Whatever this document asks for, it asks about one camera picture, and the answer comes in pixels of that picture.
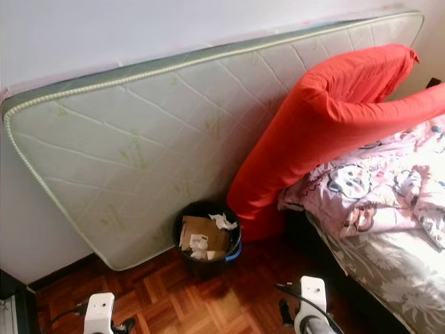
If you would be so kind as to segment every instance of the baseboard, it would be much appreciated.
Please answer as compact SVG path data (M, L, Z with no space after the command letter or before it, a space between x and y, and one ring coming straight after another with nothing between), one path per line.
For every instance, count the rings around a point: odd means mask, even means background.
M100 261L100 258L96 254L89 254L80 260L77 260L76 262L73 262L71 264L68 264L66 267L63 267L53 273L50 273L49 275L42 277L30 284L28 284L29 288L33 291L39 291L41 289L44 289L45 287L53 284L54 282L60 280L61 278L64 278L65 276L68 276L75 271L78 271L89 264L92 264L94 262Z

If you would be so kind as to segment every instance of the bedding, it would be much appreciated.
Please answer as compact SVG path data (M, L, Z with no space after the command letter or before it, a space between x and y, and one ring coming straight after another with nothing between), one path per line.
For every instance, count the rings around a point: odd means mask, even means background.
M411 333L445 333L445 250L432 247L423 230L338 240L313 214L306 216L343 270Z
M445 116L321 164L283 190L334 237L422 228L445 248Z
M284 189L343 268L414 333L445 333L445 116L321 164Z
M416 60L411 49L387 45L329 58L299 80L230 187L245 241L282 231L280 191L318 164L445 112L444 84L382 102Z

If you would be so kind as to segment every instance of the black cable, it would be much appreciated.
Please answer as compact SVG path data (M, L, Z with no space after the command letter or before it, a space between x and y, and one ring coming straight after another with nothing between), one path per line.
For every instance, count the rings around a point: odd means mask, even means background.
M345 334L345 333L341 330L340 326L337 325L337 323L333 320L333 318L331 318L331 317L329 316L328 313L326 313L325 311L323 311L323 310L322 310L318 305L316 305L314 302L310 301L309 299L306 299L306 298L303 297L303 296L300 296L300 295L297 294L295 291L293 291L292 289L288 288L286 285L278 284L278 283L277 283L277 284L275 284L275 286L276 286L279 290L281 290L281 291L283 291L283 292L286 292L287 294L290 294L290 295L292 295L292 296L294 296L294 297L300 299L301 301L304 301L304 302L308 303L310 306L314 307L317 311L319 311L322 315L324 315L324 316L326 317L327 322L329 323L329 325L332 327L332 329L333 329L334 331L336 331L338 334Z
M64 317L65 315L68 315L70 313L76 313L78 315L85 315L86 314L86 309L88 307L88 303L84 303L84 304L78 304L77 307L72 308L71 310L65 311L60 313L57 317L55 317L54 319L52 319L46 326L45 328L42 329L42 331L40 332L40 334L45 334L49 328L51 327L51 325L56 322L57 320L59 320L60 318Z

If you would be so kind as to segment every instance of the white mattress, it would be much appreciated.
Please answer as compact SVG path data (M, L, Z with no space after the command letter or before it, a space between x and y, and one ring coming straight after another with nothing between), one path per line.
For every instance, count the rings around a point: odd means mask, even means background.
M172 246L172 219L225 192L295 82L315 64L411 45L420 13L286 33L132 65L6 100L13 145L112 269Z

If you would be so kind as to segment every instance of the white wall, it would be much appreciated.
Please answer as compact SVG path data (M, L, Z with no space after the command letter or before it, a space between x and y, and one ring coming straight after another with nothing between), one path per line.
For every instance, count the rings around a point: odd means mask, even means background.
M227 42L303 20L398 3L394 0L2 0L2 87L83 73ZM445 79L445 1L405 0L424 12L415 43L422 59L399 95ZM0 266L28 283L90 252L1 139Z
M1 129L0 267L30 283L91 254Z

